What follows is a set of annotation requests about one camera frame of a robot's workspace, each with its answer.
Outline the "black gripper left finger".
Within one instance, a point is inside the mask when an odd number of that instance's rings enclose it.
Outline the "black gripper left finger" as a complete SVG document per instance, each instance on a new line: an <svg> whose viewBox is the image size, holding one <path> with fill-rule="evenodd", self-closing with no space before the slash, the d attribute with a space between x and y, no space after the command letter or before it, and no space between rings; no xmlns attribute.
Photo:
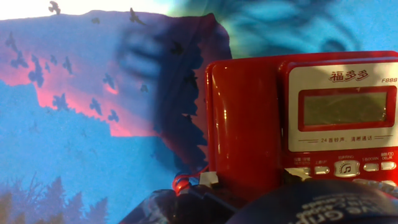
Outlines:
<svg viewBox="0 0 398 224"><path fill-rule="evenodd" d="M225 213L237 213L246 204L245 199L236 196L220 181L215 171L206 171L193 175L198 184L191 185L185 194L194 196L203 202L210 210Z"/></svg>

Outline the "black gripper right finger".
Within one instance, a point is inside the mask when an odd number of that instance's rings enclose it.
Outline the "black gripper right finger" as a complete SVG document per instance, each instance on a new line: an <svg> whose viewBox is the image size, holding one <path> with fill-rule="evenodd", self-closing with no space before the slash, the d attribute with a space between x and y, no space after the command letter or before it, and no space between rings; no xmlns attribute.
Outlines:
<svg viewBox="0 0 398 224"><path fill-rule="evenodd" d="M297 184L311 180L312 177L306 174L300 168L286 168L284 169L284 183L285 184Z"/></svg>

